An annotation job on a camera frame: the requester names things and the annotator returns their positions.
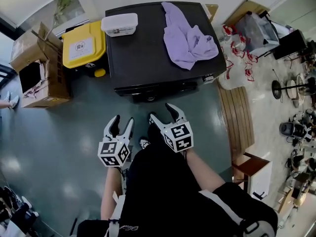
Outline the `white round planter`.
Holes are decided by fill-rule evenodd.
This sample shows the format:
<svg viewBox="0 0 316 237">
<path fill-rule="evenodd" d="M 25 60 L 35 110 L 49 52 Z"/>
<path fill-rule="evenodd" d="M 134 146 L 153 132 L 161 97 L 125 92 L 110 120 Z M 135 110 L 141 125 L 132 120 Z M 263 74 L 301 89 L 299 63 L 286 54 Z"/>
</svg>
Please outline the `white round planter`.
<svg viewBox="0 0 316 237">
<path fill-rule="evenodd" d="M 286 86 L 296 86 L 304 83 L 305 79 L 301 76 L 301 74 L 298 74 L 292 79 L 289 79 L 286 83 Z M 304 104 L 305 96 L 300 93 L 299 88 L 291 88 L 287 89 L 286 91 L 295 108 L 298 108 Z"/>
</svg>

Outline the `person's black clothing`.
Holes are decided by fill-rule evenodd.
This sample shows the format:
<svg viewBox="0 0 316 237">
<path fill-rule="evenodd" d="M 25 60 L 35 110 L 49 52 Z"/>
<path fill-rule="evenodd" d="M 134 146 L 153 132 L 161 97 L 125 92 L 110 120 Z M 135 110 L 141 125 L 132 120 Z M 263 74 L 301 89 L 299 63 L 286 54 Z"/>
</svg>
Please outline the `person's black clothing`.
<svg viewBox="0 0 316 237">
<path fill-rule="evenodd" d="M 276 237 L 271 207 L 233 182 L 202 190 L 186 153 L 173 152 L 154 124 L 147 138 L 128 171 L 120 216 L 85 220 L 77 237 Z"/>
</svg>

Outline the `black floor fan stand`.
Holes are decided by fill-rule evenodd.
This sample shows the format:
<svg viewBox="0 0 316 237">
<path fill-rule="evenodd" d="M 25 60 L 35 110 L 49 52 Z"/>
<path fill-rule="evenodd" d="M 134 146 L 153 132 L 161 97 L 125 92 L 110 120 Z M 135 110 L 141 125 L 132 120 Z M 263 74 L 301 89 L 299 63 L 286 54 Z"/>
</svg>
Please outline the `black floor fan stand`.
<svg viewBox="0 0 316 237">
<path fill-rule="evenodd" d="M 282 95 L 281 91 L 288 89 L 297 89 L 301 95 L 305 96 L 314 95 L 316 94 L 316 80 L 315 78 L 309 78 L 307 83 L 284 87 L 277 80 L 272 82 L 272 93 L 275 99 L 280 99 Z"/>
</svg>

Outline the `large leaning cardboard sheet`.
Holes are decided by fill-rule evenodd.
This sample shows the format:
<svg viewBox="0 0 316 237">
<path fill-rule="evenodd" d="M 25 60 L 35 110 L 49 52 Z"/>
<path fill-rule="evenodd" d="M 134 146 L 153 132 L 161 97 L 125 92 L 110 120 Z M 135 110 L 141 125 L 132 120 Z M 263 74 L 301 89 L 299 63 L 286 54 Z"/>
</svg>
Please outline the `large leaning cardboard sheet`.
<svg viewBox="0 0 316 237">
<path fill-rule="evenodd" d="M 235 25 L 247 12 L 261 14 L 264 11 L 269 12 L 270 9 L 254 1 L 244 0 L 239 5 L 239 7 L 228 17 L 224 24 L 227 26 Z"/>
</svg>

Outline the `small flat cardboard piece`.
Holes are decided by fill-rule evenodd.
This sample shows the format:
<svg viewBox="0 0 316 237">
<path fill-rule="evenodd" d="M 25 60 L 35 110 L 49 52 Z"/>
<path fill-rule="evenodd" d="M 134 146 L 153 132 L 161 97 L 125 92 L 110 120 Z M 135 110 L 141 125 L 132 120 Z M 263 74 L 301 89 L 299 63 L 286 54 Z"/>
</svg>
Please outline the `small flat cardboard piece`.
<svg viewBox="0 0 316 237">
<path fill-rule="evenodd" d="M 210 22 L 213 21 L 218 8 L 217 4 L 204 4 L 204 10 Z"/>
</svg>

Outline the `clear plastic storage bag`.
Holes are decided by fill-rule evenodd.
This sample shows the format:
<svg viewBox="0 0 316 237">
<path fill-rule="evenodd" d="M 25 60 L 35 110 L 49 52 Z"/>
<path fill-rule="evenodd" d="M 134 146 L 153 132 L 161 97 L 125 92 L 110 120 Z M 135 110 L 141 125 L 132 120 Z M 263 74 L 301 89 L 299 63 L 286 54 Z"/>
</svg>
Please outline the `clear plastic storage bag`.
<svg viewBox="0 0 316 237">
<path fill-rule="evenodd" d="M 279 46 L 279 39 L 271 22 L 254 12 L 248 11 L 235 24 L 235 28 L 246 37 L 246 50 L 252 55 L 259 57 Z"/>
</svg>

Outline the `white plastic lidded box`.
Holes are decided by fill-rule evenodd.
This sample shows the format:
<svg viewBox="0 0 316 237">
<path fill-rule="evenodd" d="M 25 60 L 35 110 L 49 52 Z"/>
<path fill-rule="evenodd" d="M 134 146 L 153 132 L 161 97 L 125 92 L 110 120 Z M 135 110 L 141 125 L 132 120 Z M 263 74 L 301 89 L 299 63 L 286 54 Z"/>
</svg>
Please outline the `white plastic lidded box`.
<svg viewBox="0 0 316 237">
<path fill-rule="evenodd" d="M 136 13 L 106 16 L 101 20 L 101 30 L 110 37 L 132 35 L 138 26 Z"/>
</svg>

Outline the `cluster of clear water jugs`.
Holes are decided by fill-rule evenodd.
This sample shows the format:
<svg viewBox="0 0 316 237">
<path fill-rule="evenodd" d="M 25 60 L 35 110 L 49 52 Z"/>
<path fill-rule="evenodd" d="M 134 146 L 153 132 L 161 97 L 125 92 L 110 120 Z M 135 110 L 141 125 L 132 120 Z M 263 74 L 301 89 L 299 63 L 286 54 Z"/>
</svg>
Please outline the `cluster of clear water jugs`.
<svg viewBox="0 0 316 237">
<path fill-rule="evenodd" d="M 220 30 L 218 40 L 226 62 L 225 72 L 218 77 L 221 87 L 232 90 L 254 82 L 252 68 L 258 57 L 247 50 L 250 39 L 234 26 L 222 25 Z"/>
</svg>

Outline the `person's left forearm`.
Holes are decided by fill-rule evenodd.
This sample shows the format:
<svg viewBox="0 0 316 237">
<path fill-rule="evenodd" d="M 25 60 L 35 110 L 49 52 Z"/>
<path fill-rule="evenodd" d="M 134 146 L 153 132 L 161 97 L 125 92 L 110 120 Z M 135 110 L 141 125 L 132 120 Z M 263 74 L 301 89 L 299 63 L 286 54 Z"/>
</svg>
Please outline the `person's left forearm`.
<svg viewBox="0 0 316 237">
<path fill-rule="evenodd" d="M 114 212 L 117 204 L 113 198 L 114 193 L 118 197 L 122 195 L 121 173 L 117 168 L 108 167 L 100 209 L 101 220 L 109 220 Z"/>
</svg>

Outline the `closed cardboard box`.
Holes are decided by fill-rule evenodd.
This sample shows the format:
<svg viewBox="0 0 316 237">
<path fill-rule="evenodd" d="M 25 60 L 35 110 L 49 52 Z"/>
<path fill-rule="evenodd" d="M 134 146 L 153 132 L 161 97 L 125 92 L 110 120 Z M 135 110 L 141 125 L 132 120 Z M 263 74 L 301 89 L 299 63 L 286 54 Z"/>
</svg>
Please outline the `closed cardboard box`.
<svg viewBox="0 0 316 237">
<path fill-rule="evenodd" d="M 23 68 L 37 60 L 46 62 L 48 57 L 44 52 L 45 46 L 32 31 L 25 32 L 13 43 L 10 65 L 20 73 Z"/>
</svg>

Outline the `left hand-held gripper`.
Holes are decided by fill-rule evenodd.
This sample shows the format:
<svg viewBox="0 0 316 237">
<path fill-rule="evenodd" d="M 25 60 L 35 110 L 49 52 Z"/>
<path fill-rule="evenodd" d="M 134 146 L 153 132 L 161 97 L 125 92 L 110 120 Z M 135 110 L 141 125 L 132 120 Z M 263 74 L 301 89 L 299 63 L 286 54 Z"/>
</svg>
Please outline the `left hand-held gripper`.
<svg viewBox="0 0 316 237">
<path fill-rule="evenodd" d="M 122 167 L 131 153 L 129 142 L 133 135 L 134 118 L 129 119 L 120 136 L 119 121 L 120 115 L 116 115 L 108 122 L 98 146 L 98 157 L 106 167 Z"/>
</svg>

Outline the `black washing machine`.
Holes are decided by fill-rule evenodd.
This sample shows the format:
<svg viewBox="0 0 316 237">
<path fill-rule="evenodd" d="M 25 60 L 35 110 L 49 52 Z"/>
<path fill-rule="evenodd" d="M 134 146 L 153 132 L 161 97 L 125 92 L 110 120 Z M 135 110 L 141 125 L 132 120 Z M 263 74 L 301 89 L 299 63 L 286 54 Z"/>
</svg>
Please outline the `black washing machine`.
<svg viewBox="0 0 316 237">
<path fill-rule="evenodd" d="M 183 91 L 196 90 L 226 70 L 223 52 L 210 60 L 198 61 L 188 71 L 174 64 L 163 41 L 165 12 L 160 2 L 133 4 L 107 10 L 106 16 L 138 15 L 132 35 L 106 37 L 106 50 L 113 88 L 150 87 L 156 95 L 131 96 L 136 101 L 153 101 Z"/>
</svg>

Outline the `black flat monitor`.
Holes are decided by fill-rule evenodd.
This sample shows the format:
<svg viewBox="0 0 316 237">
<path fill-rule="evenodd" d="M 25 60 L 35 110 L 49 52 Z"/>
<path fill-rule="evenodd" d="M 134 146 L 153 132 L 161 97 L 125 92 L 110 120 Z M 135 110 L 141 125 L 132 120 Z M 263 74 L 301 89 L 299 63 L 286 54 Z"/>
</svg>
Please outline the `black flat monitor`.
<svg viewBox="0 0 316 237">
<path fill-rule="evenodd" d="M 295 30 L 279 39 L 279 46 L 272 53 L 276 60 L 299 52 L 307 47 L 307 41 L 300 30 Z"/>
</svg>

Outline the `wooden slatted bench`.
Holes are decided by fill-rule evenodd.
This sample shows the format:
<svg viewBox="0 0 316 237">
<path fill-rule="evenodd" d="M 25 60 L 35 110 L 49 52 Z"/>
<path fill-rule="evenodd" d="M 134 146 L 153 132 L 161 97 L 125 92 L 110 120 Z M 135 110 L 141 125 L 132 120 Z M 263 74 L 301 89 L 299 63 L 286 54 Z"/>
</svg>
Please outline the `wooden slatted bench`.
<svg viewBox="0 0 316 237">
<path fill-rule="evenodd" d="M 248 95 L 244 86 L 225 90 L 219 85 L 218 93 L 234 160 L 255 143 Z"/>
</svg>

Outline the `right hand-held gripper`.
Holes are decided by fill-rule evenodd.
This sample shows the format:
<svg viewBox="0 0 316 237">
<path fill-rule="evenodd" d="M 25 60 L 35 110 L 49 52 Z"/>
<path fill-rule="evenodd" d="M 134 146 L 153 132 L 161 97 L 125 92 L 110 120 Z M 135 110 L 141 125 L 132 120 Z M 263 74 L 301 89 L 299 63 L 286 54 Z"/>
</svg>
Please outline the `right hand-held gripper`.
<svg viewBox="0 0 316 237">
<path fill-rule="evenodd" d="M 191 125 L 186 121 L 185 113 L 177 106 L 165 103 L 174 123 L 162 123 L 156 114 L 149 114 L 149 123 L 161 132 L 165 143 L 175 152 L 182 152 L 194 146 Z"/>
</svg>

